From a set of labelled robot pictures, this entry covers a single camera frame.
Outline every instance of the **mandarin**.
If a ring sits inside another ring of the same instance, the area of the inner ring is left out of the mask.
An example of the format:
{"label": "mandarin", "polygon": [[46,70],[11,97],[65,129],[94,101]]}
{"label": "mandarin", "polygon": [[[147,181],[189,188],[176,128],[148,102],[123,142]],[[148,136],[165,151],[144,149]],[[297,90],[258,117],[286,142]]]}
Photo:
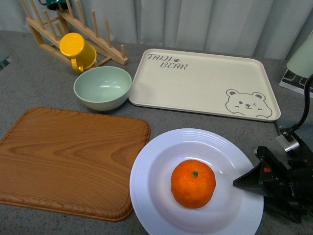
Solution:
{"label": "mandarin", "polygon": [[172,173],[172,194],[178,203],[187,208],[205,206],[211,200],[215,186],[213,170],[198,160],[183,161]]}

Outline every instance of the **black cable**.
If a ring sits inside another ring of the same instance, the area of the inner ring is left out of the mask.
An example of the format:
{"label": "black cable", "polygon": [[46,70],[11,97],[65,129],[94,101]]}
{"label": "black cable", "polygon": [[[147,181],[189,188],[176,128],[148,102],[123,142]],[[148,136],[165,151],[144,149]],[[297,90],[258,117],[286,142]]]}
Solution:
{"label": "black cable", "polygon": [[299,127],[304,123],[305,119],[307,118],[308,114],[309,114],[309,109],[310,109],[310,84],[313,81],[313,74],[307,79],[305,85],[304,85],[304,111],[302,114],[302,117],[300,119],[300,121],[293,125],[292,127],[289,127],[286,129],[288,134],[293,133],[294,131],[296,131],[297,129],[299,129]]}

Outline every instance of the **green bowl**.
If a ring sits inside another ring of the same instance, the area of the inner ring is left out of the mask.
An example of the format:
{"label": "green bowl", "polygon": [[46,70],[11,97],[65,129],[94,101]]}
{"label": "green bowl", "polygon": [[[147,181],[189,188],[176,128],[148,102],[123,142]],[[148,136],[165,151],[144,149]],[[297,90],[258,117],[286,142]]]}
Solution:
{"label": "green bowl", "polygon": [[118,67],[105,66],[82,73],[74,83],[74,92],[87,107],[106,111],[123,104],[131,86],[129,73]]}

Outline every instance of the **bear drawing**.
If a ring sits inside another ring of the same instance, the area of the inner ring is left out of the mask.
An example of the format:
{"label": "bear drawing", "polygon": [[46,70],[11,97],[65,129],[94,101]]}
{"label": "bear drawing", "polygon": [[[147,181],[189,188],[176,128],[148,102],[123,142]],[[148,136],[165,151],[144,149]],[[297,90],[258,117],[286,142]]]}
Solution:
{"label": "bear drawing", "polygon": [[226,108],[232,114],[268,118],[273,113],[272,109],[265,103],[266,97],[262,93],[254,92],[247,94],[229,89],[226,91],[226,94],[228,95]]}

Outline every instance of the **speckled gray surface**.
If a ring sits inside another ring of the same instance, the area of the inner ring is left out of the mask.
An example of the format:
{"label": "speckled gray surface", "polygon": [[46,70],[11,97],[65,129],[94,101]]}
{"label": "speckled gray surface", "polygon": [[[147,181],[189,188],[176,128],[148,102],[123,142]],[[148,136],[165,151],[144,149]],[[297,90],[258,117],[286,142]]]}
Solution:
{"label": "speckled gray surface", "polygon": [[[125,45],[129,64],[122,66],[109,61],[105,65],[125,69],[134,77],[143,52],[148,46]],[[69,65],[37,47],[32,34],[0,31],[0,52],[9,55],[11,63],[0,71],[0,139],[16,120],[29,108],[44,106],[84,112],[95,112],[85,107],[73,93],[77,74]],[[281,120],[297,122],[303,111],[303,96],[280,87],[279,81],[286,62],[259,59],[268,74],[282,115]],[[188,112],[143,108],[126,101],[119,108],[103,114],[135,117],[146,120],[151,137],[178,128],[199,128],[214,132],[233,142],[258,164],[253,150],[267,146],[281,161],[287,157],[276,141],[275,123],[217,117]],[[310,110],[308,121],[313,120]],[[313,218],[304,216],[301,224],[294,224],[270,211],[264,211],[257,235],[313,235]],[[136,214],[119,223],[0,205],[0,235],[146,235]]]}

